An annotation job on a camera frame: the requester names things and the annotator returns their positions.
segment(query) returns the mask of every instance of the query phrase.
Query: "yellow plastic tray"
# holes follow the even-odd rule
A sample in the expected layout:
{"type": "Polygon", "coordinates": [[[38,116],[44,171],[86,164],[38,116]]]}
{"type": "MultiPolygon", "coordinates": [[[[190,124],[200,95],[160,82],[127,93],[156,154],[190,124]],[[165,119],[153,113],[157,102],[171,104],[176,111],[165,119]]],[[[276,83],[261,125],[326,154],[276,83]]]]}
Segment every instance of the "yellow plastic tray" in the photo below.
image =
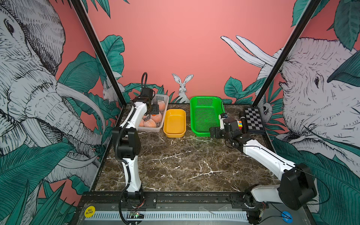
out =
{"type": "Polygon", "coordinates": [[[186,112],[182,109],[168,109],[165,114],[164,133],[169,138],[181,138],[186,131],[186,112]]]}

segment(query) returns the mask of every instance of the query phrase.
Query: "metal pole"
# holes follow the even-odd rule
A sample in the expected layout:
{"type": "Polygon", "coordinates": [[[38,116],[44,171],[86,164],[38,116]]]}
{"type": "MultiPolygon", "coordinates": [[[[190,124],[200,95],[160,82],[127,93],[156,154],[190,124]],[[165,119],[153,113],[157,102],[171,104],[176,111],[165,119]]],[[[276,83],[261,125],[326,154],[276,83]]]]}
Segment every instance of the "metal pole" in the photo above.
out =
{"type": "Polygon", "coordinates": [[[307,23],[311,19],[311,16],[314,14],[317,6],[319,5],[321,0],[310,0],[308,6],[306,7],[302,17],[300,18],[298,24],[294,28],[288,42],[286,43],[284,50],[281,52],[278,60],[276,61],[273,69],[271,70],[270,74],[268,75],[264,85],[262,86],[259,94],[256,96],[255,101],[252,103],[253,107],[257,107],[262,97],[265,95],[266,90],[269,88],[271,82],[275,78],[276,74],[279,72],[280,67],[286,60],[287,56],[290,54],[292,48],[294,47],[297,39],[300,37],[302,31],[306,27],[307,23]]]}
{"type": "Polygon", "coordinates": [[[86,14],[85,9],[82,7],[82,4],[80,2],[80,0],[71,0],[72,5],[74,6],[74,9],[76,11],[77,16],[79,17],[82,26],[84,27],[91,44],[94,47],[95,53],[97,54],[97,56],[99,57],[99,60],[101,62],[101,64],[104,67],[105,73],[108,76],[113,88],[115,89],[115,92],[117,94],[117,97],[119,98],[119,101],[122,105],[122,107],[124,107],[126,105],[124,96],[122,95],[119,86],[117,84],[117,81],[114,77],[114,74],[112,73],[112,69],[110,67],[109,61],[106,58],[106,55],[101,47],[101,44],[96,36],[95,31],[93,30],[93,27],[89,21],[89,18],[86,14]]]}

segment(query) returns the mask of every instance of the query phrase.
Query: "yellow sticker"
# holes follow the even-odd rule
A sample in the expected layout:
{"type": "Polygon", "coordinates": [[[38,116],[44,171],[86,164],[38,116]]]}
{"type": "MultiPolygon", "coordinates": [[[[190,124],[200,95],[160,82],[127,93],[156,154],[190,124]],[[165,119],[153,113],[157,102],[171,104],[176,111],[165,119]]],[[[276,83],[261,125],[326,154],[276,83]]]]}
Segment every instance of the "yellow sticker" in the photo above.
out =
{"type": "Polygon", "coordinates": [[[90,218],[93,216],[94,213],[95,213],[95,207],[89,206],[85,209],[84,215],[86,218],[90,218]]]}

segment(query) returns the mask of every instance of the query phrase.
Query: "fruit in foam net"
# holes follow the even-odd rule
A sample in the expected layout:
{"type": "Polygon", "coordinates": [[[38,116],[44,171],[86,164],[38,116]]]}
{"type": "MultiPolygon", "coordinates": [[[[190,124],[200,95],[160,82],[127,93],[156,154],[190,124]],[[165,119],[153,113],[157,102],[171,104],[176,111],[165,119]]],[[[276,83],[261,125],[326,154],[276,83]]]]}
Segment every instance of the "fruit in foam net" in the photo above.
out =
{"type": "Polygon", "coordinates": [[[164,101],[158,101],[158,105],[159,105],[159,111],[164,111],[165,110],[165,102],[164,101]]]}
{"type": "Polygon", "coordinates": [[[149,119],[144,122],[144,126],[145,127],[156,127],[156,123],[152,119],[149,119]]]}
{"type": "Polygon", "coordinates": [[[140,120],[139,127],[143,127],[143,126],[144,126],[144,122],[145,122],[145,121],[144,121],[143,119],[141,119],[141,120],[140,120]]]}
{"type": "Polygon", "coordinates": [[[157,115],[151,115],[151,119],[155,121],[155,123],[159,123],[162,120],[162,115],[160,113],[157,115]]]}

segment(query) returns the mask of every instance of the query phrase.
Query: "marble table surface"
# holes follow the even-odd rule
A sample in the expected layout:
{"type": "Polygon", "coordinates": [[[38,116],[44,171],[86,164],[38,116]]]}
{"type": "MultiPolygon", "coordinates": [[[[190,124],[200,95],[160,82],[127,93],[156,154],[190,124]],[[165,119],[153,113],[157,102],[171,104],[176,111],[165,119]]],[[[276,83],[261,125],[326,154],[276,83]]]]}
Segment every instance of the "marble table surface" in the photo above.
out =
{"type": "MultiPolygon", "coordinates": [[[[239,118],[241,105],[226,105],[229,116],[239,118]]],[[[169,104],[168,109],[186,111],[186,133],[168,138],[163,129],[139,131],[141,152],[139,175],[145,191],[244,191],[253,184],[279,184],[263,165],[237,149],[228,148],[223,139],[197,137],[190,127],[190,105],[169,104]]],[[[266,146],[262,135],[251,134],[266,146]]],[[[121,163],[110,149],[95,190],[121,191],[125,177],[121,163]]]]}

